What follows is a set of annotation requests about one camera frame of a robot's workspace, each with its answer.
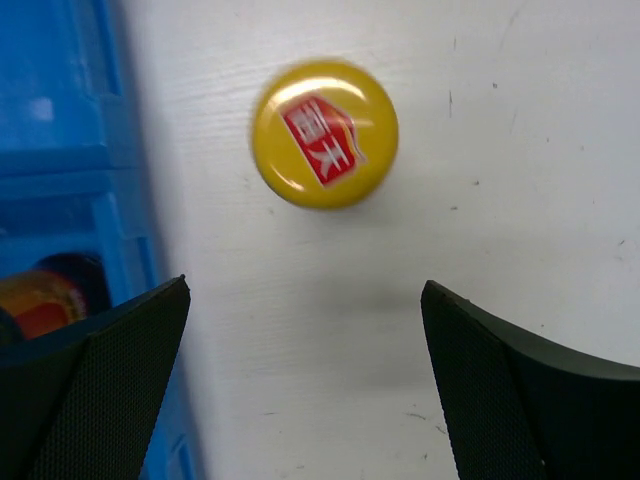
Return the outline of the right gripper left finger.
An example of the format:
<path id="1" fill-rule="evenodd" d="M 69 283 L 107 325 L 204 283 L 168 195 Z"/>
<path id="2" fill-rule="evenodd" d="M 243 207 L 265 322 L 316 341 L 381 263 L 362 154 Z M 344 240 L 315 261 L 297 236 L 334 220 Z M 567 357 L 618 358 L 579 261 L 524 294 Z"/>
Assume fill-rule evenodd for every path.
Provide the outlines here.
<path id="1" fill-rule="evenodd" d="M 176 277 L 2 348 L 2 478 L 138 478 L 190 303 Z"/>

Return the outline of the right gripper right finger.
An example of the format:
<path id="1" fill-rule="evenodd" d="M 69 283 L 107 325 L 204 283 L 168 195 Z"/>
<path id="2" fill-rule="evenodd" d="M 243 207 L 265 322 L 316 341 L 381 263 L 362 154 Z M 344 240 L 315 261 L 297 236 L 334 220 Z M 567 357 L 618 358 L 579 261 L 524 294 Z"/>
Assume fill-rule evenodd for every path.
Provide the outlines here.
<path id="1" fill-rule="evenodd" d="M 638 368 L 554 343 L 435 281 L 421 312 L 459 478 L 638 478 Z"/>

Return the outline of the red-lid sauce jar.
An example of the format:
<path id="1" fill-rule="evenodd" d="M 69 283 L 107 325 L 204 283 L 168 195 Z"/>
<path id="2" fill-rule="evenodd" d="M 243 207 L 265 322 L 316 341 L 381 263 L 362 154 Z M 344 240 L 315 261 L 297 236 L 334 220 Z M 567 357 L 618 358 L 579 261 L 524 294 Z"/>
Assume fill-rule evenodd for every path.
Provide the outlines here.
<path id="1" fill-rule="evenodd" d="M 103 264 L 89 253 L 59 253 L 1 280 L 1 345 L 31 340 L 112 306 Z"/>

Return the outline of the yellow-cap sauce bottle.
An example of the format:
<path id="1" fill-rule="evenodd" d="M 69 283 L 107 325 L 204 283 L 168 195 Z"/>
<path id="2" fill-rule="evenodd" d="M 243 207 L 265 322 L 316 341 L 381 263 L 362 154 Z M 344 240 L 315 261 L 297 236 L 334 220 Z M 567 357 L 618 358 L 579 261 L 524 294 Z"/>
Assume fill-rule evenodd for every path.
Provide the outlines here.
<path id="1" fill-rule="evenodd" d="M 251 152 L 263 181 L 298 207 L 356 205 L 387 178 L 399 122 L 382 85 L 338 58 L 296 62 L 262 89 L 251 118 Z"/>

